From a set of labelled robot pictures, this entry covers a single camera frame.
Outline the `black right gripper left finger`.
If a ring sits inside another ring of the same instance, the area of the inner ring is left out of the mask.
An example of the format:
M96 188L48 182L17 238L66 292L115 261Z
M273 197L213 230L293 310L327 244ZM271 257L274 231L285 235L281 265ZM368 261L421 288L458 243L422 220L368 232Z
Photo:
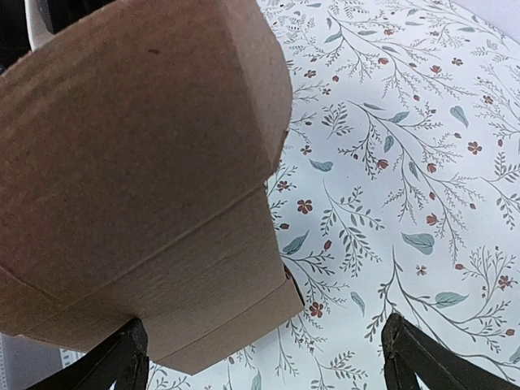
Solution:
M32 390L144 390L150 359L142 321L133 318L80 360L35 383Z

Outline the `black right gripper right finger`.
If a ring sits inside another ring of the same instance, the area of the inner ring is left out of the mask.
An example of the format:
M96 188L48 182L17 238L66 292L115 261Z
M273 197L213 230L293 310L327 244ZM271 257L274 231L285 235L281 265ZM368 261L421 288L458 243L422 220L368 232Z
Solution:
M381 332L383 373L390 390L517 389L435 342L398 313L391 314Z

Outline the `brown cardboard box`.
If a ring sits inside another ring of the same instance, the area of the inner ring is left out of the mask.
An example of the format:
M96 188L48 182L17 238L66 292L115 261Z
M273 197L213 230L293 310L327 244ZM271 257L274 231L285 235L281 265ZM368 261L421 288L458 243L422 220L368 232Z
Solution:
M1 76L1 331L140 319L196 374L298 314L267 201L293 110L255 1L111 1Z

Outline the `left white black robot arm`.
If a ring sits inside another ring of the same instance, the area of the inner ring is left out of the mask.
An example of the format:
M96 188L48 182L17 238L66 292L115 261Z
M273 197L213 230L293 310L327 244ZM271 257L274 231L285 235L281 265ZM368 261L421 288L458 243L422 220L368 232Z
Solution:
M1 70L111 0L1 0Z

